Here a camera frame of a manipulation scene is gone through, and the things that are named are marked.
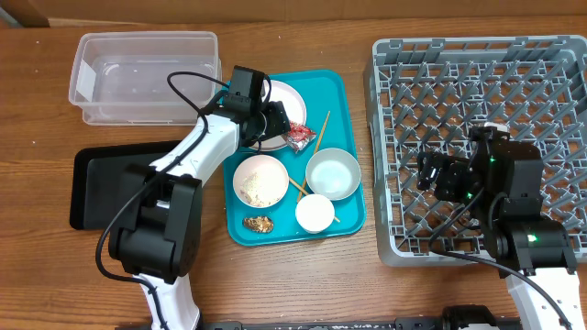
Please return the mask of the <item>small white cup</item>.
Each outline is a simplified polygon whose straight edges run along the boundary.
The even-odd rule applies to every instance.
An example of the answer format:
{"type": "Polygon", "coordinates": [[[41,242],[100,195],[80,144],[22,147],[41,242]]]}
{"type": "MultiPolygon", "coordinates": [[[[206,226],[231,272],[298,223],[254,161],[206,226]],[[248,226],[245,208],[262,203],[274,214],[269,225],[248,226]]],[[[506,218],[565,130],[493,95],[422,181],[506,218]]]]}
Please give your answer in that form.
{"type": "Polygon", "coordinates": [[[334,205],[321,194],[303,197],[295,208],[295,218],[304,231],[318,234],[326,230],[334,221],[334,205]]]}

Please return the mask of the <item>red snack wrapper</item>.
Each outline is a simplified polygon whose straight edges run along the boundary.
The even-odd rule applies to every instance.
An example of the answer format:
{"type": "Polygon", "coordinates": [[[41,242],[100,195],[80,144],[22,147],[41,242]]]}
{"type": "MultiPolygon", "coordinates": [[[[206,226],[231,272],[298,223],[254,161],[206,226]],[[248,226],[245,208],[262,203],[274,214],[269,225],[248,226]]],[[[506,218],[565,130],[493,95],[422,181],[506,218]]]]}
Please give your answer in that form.
{"type": "Polygon", "coordinates": [[[282,137],[288,147],[298,152],[305,149],[316,138],[316,132],[305,125],[291,122],[290,130],[282,137]]]}

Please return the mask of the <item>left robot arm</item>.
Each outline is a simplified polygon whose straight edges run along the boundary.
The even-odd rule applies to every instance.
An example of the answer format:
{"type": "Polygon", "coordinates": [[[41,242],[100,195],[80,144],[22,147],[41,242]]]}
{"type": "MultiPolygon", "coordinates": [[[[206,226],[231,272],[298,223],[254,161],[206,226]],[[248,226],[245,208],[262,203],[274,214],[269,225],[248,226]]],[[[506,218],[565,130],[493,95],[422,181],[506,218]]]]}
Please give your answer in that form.
{"type": "Polygon", "coordinates": [[[221,91],[171,152],[125,169],[118,211],[98,240],[95,263],[107,278],[141,287],[152,328],[199,328],[189,271],[201,236],[203,187],[239,148],[289,129],[282,102],[221,91]]]}

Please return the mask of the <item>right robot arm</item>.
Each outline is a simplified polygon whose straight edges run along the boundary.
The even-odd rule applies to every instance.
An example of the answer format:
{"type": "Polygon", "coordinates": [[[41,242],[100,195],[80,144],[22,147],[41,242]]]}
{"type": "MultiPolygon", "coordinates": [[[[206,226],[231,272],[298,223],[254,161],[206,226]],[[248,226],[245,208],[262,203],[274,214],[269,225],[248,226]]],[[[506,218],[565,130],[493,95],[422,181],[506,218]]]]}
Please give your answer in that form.
{"type": "Polygon", "coordinates": [[[524,329],[583,329],[578,261],[567,229],[541,213],[544,163],[530,143],[498,126],[475,126],[466,159],[422,151],[417,187],[439,201],[459,204],[428,241],[431,252],[498,270],[524,329]],[[465,214],[479,222],[489,258],[453,252],[435,243],[465,214]]]}

